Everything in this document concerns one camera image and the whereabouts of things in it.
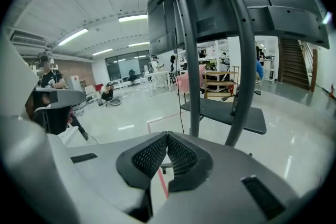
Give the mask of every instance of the glossy floor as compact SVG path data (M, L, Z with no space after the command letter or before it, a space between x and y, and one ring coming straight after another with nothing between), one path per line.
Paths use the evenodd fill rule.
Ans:
M115 95L120 96L120 106L106 108L93 103L87 105L84 114L79 117L83 127L98 143L110 143L160 131L183 132L175 88L172 92L158 89L152 97L145 86L117 90ZM268 95L274 101L283 101L283 97ZM253 158L283 177L301 196L323 182L334 157L334 142L314 124L307 124L302 117L296 119L292 114L278 110L271 103L263 102L265 99L266 95L255 95L253 106L262 108L267 133L259 135L243 131L236 148L252 153ZM293 101L289 101L286 108L292 112L298 109ZM184 132L188 133L190 113L182 111L181 118ZM229 125L204 118L200 122L199 136L224 144L229 129ZM163 179L167 184L173 179L173 171L168 169ZM157 192L153 198L155 211L165 200L158 174L152 185Z

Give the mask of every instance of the wooden stairs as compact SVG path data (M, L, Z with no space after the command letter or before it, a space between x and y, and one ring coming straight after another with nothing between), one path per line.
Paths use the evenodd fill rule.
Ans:
M282 50L281 81L309 91L305 59L299 42L295 39L281 38L279 45Z

